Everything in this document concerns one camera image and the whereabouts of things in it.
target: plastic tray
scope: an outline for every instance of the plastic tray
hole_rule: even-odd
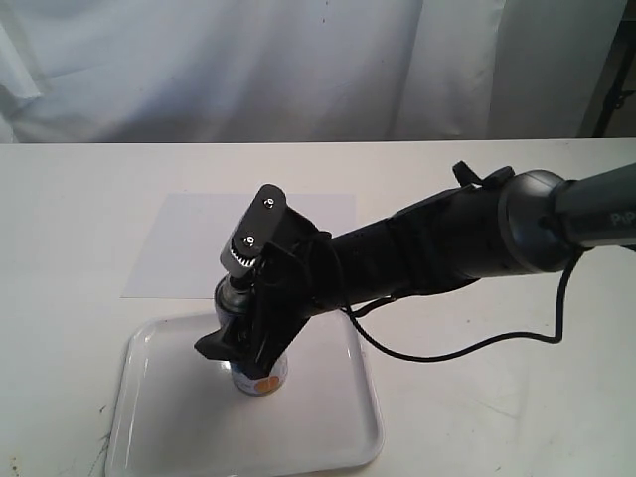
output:
[[[383,428],[358,336],[344,315],[312,318],[265,397],[239,391],[195,341],[216,315],[146,324],[131,338],[106,476],[273,476],[373,460]]]

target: white table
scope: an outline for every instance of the white table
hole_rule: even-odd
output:
[[[103,472],[126,342],[207,300],[120,299],[166,194],[353,193],[360,225],[454,187],[451,166],[581,178],[636,159],[636,140],[0,146],[0,475]],[[483,280],[365,319],[407,352],[551,332],[557,275]],[[636,467],[636,255],[596,250],[574,273],[564,342],[501,343],[437,365],[369,351],[386,426],[360,472],[617,476]]]

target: white paper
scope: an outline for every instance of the white paper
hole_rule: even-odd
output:
[[[124,298],[212,298],[219,256],[253,195],[170,194],[139,253]],[[355,197],[298,194],[289,207],[334,236],[355,227]]]

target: cable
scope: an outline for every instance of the cable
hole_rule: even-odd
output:
[[[342,308],[341,311],[343,311],[349,317],[354,328],[358,331],[358,333],[362,335],[362,337],[365,340],[367,340],[371,345],[373,345],[375,348],[382,351],[383,353],[393,358],[397,358],[399,360],[412,361],[416,363],[438,363],[441,361],[453,360],[455,358],[459,358],[469,353],[472,353],[474,351],[477,351],[488,345],[492,345],[500,341],[512,340],[516,338],[526,338],[529,340],[537,340],[537,341],[542,341],[544,343],[550,343],[550,344],[560,343],[560,341],[563,339],[563,311],[564,311],[564,303],[565,303],[565,290],[567,289],[569,278],[571,277],[572,272],[574,271],[574,268],[576,267],[576,264],[578,263],[578,261],[580,260],[580,258],[582,257],[584,253],[584,251],[576,251],[574,255],[572,256],[572,258],[570,259],[570,261],[565,266],[565,269],[563,270],[563,274],[560,277],[560,281],[558,283],[558,290],[556,292],[556,322],[555,322],[554,336],[542,335],[540,333],[533,333],[530,331],[515,331],[515,332],[503,333],[501,335],[496,335],[491,338],[487,338],[483,341],[480,341],[479,343],[475,343],[474,345],[464,348],[463,350],[455,351],[453,353],[448,353],[448,354],[438,355],[438,356],[414,356],[414,355],[408,355],[405,353],[400,353],[398,351],[392,350],[391,348],[387,348],[385,345],[378,342],[374,337],[372,337],[360,325],[360,322],[358,321],[358,317],[364,316],[365,314],[369,313],[375,308],[383,306],[387,303],[391,303],[395,301],[395,299],[391,297],[381,298],[380,300],[376,300],[376,302],[373,302],[367,305],[366,307],[362,307],[360,310],[354,311],[353,308],[351,307],[351,301],[349,300],[349,296],[347,294],[347,284],[345,282],[345,275],[342,269],[342,264],[340,262],[340,257],[338,256],[338,253],[336,252],[336,250],[329,243],[326,243],[326,242],[324,243],[327,244],[328,248],[331,250],[331,254],[334,258],[334,261],[336,262],[338,283],[342,293],[343,303],[345,304],[345,306]]]

